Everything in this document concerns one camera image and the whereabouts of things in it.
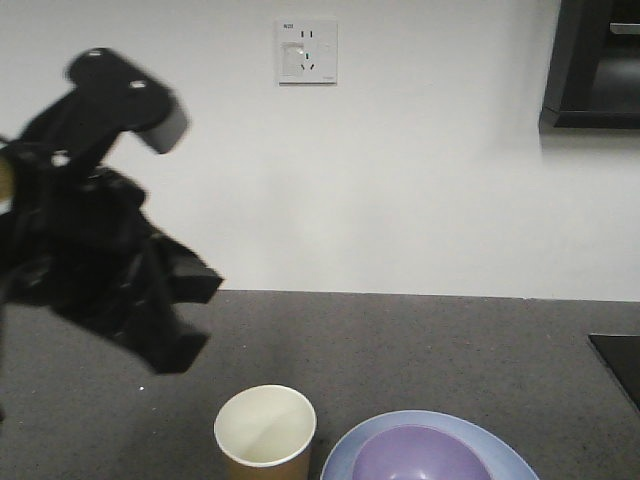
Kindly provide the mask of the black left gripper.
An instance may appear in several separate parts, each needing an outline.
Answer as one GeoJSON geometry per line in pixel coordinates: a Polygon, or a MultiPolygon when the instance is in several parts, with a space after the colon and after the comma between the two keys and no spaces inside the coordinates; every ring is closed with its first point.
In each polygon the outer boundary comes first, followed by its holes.
{"type": "Polygon", "coordinates": [[[133,350],[157,374],[185,373],[209,334],[174,304],[208,304],[223,278],[146,219],[145,192],[99,168],[81,180],[58,170],[1,174],[1,303],[48,307],[133,350]]]}

